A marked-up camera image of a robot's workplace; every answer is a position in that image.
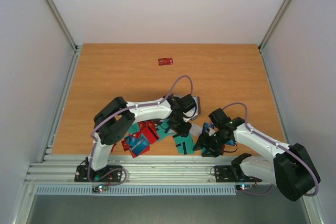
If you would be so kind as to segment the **brown leather card holder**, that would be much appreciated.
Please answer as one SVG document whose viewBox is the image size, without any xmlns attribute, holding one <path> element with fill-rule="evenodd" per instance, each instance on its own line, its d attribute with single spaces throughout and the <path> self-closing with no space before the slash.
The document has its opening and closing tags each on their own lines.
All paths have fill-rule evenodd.
<svg viewBox="0 0 336 224">
<path fill-rule="evenodd" d="M 185 118 L 194 121 L 198 118 L 201 109 L 200 109 L 200 98 L 196 96 L 192 96 L 192 98 L 194 99 L 196 106 L 191 110 L 189 110 L 188 112 L 184 112 L 184 115 Z"/>
</svg>

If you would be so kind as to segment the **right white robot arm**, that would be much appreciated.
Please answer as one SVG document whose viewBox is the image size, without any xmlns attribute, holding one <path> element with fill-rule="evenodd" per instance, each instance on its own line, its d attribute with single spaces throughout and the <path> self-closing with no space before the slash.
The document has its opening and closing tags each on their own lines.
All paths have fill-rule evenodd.
<svg viewBox="0 0 336 224">
<path fill-rule="evenodd" d="M 318 193 L 321 178 L 303 145 L 289 145 L 271 138 L 240 117 L 231 119 L 223 109 L 213 111 L 208 117 L 217 130 L 201 133 L 193 147 L 195 151 L 201 150 L 203 157 L 220 156 L 223 146 L 233 141 L 262 156 L 258 159 L 243 153 L 232 160 L 235 179 L 256 177 L 269 182 L 291 201 Z"/>
</svg>

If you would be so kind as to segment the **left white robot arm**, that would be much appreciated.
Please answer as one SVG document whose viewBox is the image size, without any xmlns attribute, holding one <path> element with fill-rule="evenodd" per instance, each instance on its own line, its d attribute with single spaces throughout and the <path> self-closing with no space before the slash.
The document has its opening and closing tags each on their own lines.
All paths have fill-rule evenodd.
<svg viewBox="0 0 336 224">
<path fill-rule="evenodd" d="M 156 119 L 167 120 L 169 129 L 187 137 L 192 127 L 190 119 L 196 114 L 197 103 L 190 94 L 181 98 L 167 95 L 147 102 L 127 102 L 123 97 L 116 97 L 93 119 L 93 147 L 88 156 L 87 175 L 94 181 L 105 177 L 112 146 L 123 139 L 131 125 Z"/>
</svg>

